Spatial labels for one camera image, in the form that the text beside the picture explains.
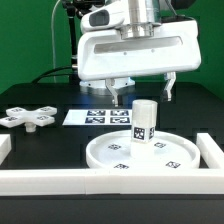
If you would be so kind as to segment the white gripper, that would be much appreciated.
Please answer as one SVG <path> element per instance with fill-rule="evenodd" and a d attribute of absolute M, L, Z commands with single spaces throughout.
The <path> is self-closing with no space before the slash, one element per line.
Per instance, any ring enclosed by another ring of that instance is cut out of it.
<path fill-rule="evenodd" d="M 81 80 L 105 80 L 119 105 L 114 80 L 108 78 L 164 74 L 162 99 L 172 99 L 175 72 L 195 70 L 201 63 L 195 20 L 163 23 L 154 36 L 122 40 L 115 29 L 85 33 L 78 44 L 78 75 Z"/>

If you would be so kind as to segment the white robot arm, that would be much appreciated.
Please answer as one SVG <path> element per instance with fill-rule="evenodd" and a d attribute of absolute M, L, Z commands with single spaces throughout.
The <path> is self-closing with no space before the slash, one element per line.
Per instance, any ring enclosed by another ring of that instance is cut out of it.
<path fill-rule="evenodd" d="M 117 90 L 132 77 L 166 77 L 165 98 L 178 72 L 195 70 L 201 54 L 197 21 L 179 15 L 196 0 L 107 0 L 81 19 L 78 76 L 105 86 L 118 105 Z"/>

